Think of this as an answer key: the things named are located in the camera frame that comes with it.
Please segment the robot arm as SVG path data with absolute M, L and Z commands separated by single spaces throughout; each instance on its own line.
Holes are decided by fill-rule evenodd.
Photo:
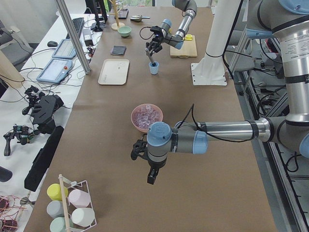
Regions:
M 169 32 L 172 25 L 169 19 L 164 19 L 160 26 L 152 26 L 150 28 L 154 36 L 150 42 L 146 43 L 145 48 L 146 55 L 149 57 L 162 49 L 162 43 L 169 44 L 180 50 L 183 45 L 183 40 L 188 33 L 190 24 L 197 15 L 197 4 L 194 0 L 173 0 L 172 5 L 184 12 L 182 22 L 174 35 Z
M 289 113 L 269 117 L 264 96 L 256 106 L 257 120 L 239 122 L 187 122 L 174 127 L 153 123 L 147 133 L 145 156 L 150 165 L 147 177 L 154 184 L 169 152 L 203 154 L 209 140 L 242 143 L 253 139 L 274 142 L 309 155 L 309 3 L 306 0 L 251 0 L 246 34 L 260 41 L 277 38 L 285 75 Z

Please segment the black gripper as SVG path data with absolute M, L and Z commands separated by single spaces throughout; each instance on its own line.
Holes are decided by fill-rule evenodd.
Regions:
M 152 26 L 150 31 L 154 34 L 154 36 L 150 42 L 146 42 L 145 50 L 151 52 L 152 54 L 158 53 L 162 50 L 161 43 L 166 36 L 166 30 L 159 26 Z
M 167 160 L 163 160 L 161 162 L 154 162 L 152 160 L 148 161 L 150 165 L 150 171 L 147 175 L 147 183 L 153 185 L 155 183 L 156 177 L 159 173 L 159 169 L 164 167 Z

